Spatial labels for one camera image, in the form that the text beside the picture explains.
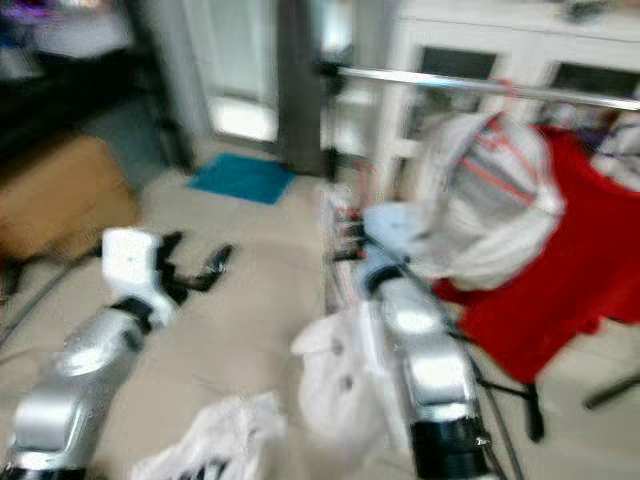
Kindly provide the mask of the white t-shirt coloured print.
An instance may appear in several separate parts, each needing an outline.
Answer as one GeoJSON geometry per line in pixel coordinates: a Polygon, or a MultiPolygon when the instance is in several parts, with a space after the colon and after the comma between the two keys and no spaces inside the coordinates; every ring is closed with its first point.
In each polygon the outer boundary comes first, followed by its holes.
{"type": "Polygon", "coordinates": [[[316,188],[317,225],[325,266],[323,314],[291,344],[302,374],[297,404],[317,447],[351,465],[378,454],[408,454],[410,429],[401,407],[399,375],[383,320],[358,279],[360,261],[332,260],[337,209],[356,209],[344,186],[316,188]]]}

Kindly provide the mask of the teal floor mat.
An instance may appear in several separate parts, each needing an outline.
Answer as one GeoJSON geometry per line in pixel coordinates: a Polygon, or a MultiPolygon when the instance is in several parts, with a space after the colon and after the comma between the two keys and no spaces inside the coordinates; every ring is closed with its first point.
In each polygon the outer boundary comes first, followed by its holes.
{"type": "Polygon", "coordinates": [[[274,205],[291,186],[293,179],[293,173],[274,161],[219,154],[193,175],[187,187],[210,195],[274,205]]]}

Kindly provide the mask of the black clothes rack pole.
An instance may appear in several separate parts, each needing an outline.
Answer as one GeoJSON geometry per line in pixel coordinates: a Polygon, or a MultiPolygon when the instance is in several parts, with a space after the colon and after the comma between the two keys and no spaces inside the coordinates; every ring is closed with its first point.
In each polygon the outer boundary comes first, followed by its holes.
{"type": "Polygon", "coordinates": [[[346,82],[340,74],[342,64],[334,61],[319,61],[316,65],[317,73],[325,81],[324,99],[324,159],[326,163],[326,179],[330,183],[337,183],[339,180],[340,150],[339,150],[339,119],[340,111],[338,99],[342,95],[346,82]]]}

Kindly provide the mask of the large brown cardboard box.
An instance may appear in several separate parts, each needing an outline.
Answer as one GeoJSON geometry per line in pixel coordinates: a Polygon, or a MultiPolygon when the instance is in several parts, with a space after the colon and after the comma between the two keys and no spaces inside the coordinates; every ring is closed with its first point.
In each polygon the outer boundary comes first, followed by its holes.
{"type": "Polygon", "coordinates": [[[141,211],[108,143],[76,134],[38,148],[0,175],[0,252],[26,260],[74,259],[109,228],[134,227],[141,211]]]}

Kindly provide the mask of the light grey jacket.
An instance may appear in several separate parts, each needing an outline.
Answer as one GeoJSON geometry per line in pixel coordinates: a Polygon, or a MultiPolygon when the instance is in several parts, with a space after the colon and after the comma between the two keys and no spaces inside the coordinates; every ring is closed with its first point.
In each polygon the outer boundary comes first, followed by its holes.
{"type": "Polygon", "coordinates": [[[498,177],[513,180],[527,192],[535,189],[534,204],[521,204],[463,168],[460,159],[466,154],[483,165],[492,160],[486,148],[480,154],[474,136],[494,114],[434,116],[412,165],[412,265],[426,278],[453,280],[465,291],[492,291],[524,270],[564,211],[547,142],[530,125],[507,114],[500,119],[503,132],[534,166],[539,180],[535,183],[509,154],[497,159],[498,177]]]}

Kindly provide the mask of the grey curtain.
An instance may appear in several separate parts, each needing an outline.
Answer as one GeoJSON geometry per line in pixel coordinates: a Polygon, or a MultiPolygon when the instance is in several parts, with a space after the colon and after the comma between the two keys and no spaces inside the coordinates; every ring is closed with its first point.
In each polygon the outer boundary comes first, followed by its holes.
{"type": "Polygon", "coordinates": [[[312,0],[275,0],[276,154],[291,172],[325,177],[324,78],[312,0]]]}

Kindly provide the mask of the white t-shirt black print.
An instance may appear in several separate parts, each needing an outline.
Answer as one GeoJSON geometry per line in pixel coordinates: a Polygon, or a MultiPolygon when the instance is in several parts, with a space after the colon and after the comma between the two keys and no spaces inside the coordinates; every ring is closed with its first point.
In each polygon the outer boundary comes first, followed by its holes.
{"type": "Polygon", "coordinates": [[[134,463],[128,480],[266,480],[285,434],[275,393],[221,399],[198,411],[177,443],[134,463]]]}

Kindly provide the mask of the black table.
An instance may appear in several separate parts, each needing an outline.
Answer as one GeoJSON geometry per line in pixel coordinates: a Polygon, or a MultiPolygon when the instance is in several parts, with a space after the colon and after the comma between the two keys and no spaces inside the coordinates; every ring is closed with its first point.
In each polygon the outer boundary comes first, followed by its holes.
{"type": "Polygon", "coordinates": [[[148,127],[163,140],[164,159],[183,172],[195,169],[195,151],[180,127],[172,100],[172,83],[160,59],[160,42],[147,18],[148,0],[116,0],[134,38],[87,59],[38,54],[45,73],[28,79],[5,79],[1,93],[17,105],[0,111],[0,154],[22,157],[52,142],[60,133],[87,124],[131,100],[148,106],[148,127]]]}

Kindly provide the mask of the white glass door cabinet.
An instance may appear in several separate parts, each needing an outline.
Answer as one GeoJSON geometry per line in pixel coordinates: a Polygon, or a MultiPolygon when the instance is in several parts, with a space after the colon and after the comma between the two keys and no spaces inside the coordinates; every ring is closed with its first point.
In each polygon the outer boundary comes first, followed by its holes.
{"type": "MultiPolygon", "coordinates": [[[[564,9],[549,0],[404,0],[387,68],[640,99],[640,6],[616,6],[581,24],[564,9]]],[[[549,102],[485,93],[404,84],[379,90],[371,150],[376,198],[396,195],[401,165],[416,154],[430,116],[504,109],[535,122],[553,110],[549,102]]]]}

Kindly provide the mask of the red t-shirt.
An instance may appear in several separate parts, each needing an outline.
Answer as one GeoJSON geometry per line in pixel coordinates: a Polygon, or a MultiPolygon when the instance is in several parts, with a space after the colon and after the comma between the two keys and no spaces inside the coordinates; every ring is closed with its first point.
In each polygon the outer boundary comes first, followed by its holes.
{"type": "Polygon", "coordinates": [[[564,198],[543,251],[494,291],[433,285],[463,306],[461,329],[518,383],[539,372],[579,334],[605,319],[640,323],[640,191],[604,177],[588,147],[567,129],[540,127],[564,198]]]}

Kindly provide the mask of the silver clothes rack rail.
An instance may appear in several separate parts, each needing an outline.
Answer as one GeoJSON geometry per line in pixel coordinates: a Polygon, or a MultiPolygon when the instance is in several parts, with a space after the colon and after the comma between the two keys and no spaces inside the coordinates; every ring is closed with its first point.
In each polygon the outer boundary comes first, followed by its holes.
{"type": "Polygon", "coordinates": [[[598,95],[598,93],[581,93],[568,90],[550,90],[550,88],[507,86],[507,84],[484,79],[465,79],[460,77],[434,76],[434,74],[407,72],[407,70],[367,69],[344,67],[332,61],[320,61],[316,65],[321,76],[346,77],[361,81],[383,83],[410,84],[413,87],[433,88],[433,90],[460,90],[479,93],[498,93],[517,99],[531,99],[547,102],[570,102],[570,104],[594,106],[612,110],[640,113],[640,100],[622,99],[598,95]]]}

